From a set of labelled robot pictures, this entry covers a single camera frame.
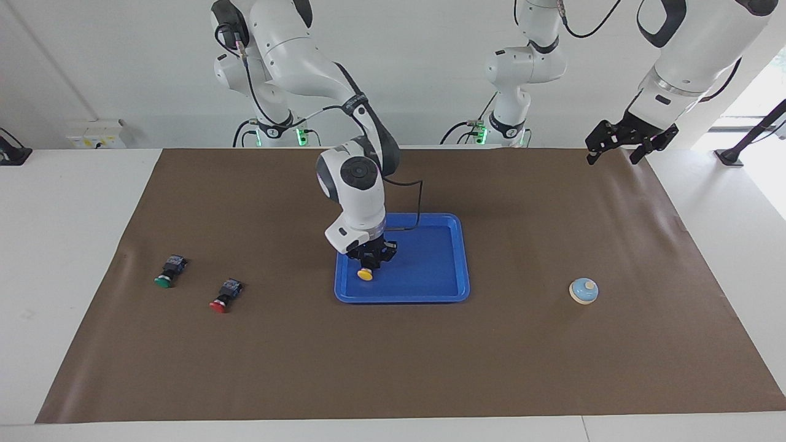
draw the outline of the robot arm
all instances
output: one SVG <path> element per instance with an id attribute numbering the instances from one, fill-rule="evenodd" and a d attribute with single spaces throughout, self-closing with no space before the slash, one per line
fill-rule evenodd
<path id="1" fill-rule="evenodd" d="M 511 145 L 523 135 L 531 99 L 527 84 L 559 79 L 567 67 L 560 47 L 557 0 L 523 0 L 516 11 L 519 29 L 529 43 L 494 53 L 486 77 L 499 92 L 497 104 L 485 121 L 488 142 Z"/>
<path id="2" fill-rule="evenodd" d="M 679 132 L 677 119 L 699 103 L 740 58 L 767 25 L 777 3 L 643 0 L 638 26 L 661 49 L 661 55 L 622 120 L 617 124 L 601 121 L 587 137 L 589 163 L 595 164 L 603 152 L 621 145 L 638 145 L 630 155 L 634 164 L 653 150 L 664 150 Z M 652 20 L 658 16 L 657 9 L 665 20 Z"/>
<path id="3" fill-rule="evenodd" d="M 230 0 L 216 2 L 226 3 L 231 5 Z M 237 13 L 241 19 L 233 27 L 238 42 L 245 45 L 249 58 L 259 59 L 272 82 L 292 94 L 338 101 L 362 130 L 362 135 L 324 151 L 317 175 L 325 195 L 343 209 L 325 236 L 336 250 L 360 259 L 364 267 L 379 268 L 380 261 L 395 254 L 395 243 L 383 237 L 382 178 L 399 165 L 398 144 L 347 70 L 322 55 L 314 44 L 308 31 L 307 0 L 258 0 L 245 18 Z"/>
<path id="4" fill-rule="evenodd" d="M 231 90 L 252 100 L 251 87 L 248 85 L 245 66 L 239 58 L 223 54 L 213 64 L 216 78 Z M 254 104 L 256 114 L 256 131 L 264 147 L 286 147 L 299 144 L 297 133 L 288 125 L 294 122 L 297 115 L 287 104 L 287 98 L 280 87 L 268 83 L 270 74 L 257 58 L 248 58 L 248 73 L 252 78 L 254 95 L 259 107 L 264 109 L 264 114 Z"/>

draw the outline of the plastic tray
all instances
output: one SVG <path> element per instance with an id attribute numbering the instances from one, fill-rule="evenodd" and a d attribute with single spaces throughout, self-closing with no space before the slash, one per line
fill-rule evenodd
<path id="1" fill-rule="evenodd" d="M 414 213 L 387 214 L 387 227 L 415 224 Z M 421 214 L 415 230 L 388 231 L 399 251 L 362 281 L 360 263 L 345 255 L 336 260 L 336 297 L 348 304 L 432 304 L 461 302 L 469 296 L 469 274 L 461 222 L 450 213 Z"/>

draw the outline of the yellow button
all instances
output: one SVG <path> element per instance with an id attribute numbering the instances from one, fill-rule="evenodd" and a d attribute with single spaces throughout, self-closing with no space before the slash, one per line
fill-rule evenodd
<path id="1" fill-rule="evenodd" d="M 362 268 L 358 270 L 358 278 L 362 279 L 363 281 L 371 281 L 374 279 L 374 275 L 371 273 L 371 270 Z"/>

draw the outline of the cable connector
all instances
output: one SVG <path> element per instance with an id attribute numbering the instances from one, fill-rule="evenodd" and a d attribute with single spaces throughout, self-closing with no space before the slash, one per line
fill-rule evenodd
<path id="1" fill-rule="evenodd" d="M 241 60 L 245 61 L 246 55 L 245 52 L 245 45 L 243 44 L 243 38 L 241 37 L 240 32 L 235 32 L 235 47 L 237 48 L 237 52 L 241 55 Z"/>
<path id="2" fill-rule="evenodd" d="M 556 11 L 560 13 L 562 21 L 567 21 L 567 13 L 565 12 L 565 2 L 563 0 L 556 0 Z"/>
<path id="3" fill-rule="evenodd" d="M 472 132 L 470 132 L 469 136 L 475 137 L 475 144 L 486 144 L 488 129 L 486 129 L 486 124 L 483 122 L 483 120 L 472 121 Z"/>

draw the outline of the brown mat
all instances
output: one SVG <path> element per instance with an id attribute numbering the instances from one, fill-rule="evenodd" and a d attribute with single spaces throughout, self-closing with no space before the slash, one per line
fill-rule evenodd
<path id="1" fill-rule="evenodd" d="M 584 155 L 405 152 L 395 178 L 463 223 L 470 297 L 352 306 L 315 151 L 167 150 L 37 422 L 786 409 L 652 169 Z M 416 198 L 387 189 L 390 212 Z M 191 264 L 165 290 L 172 253 Z M 219 315 L 228 277 L 247 289 Z"/>

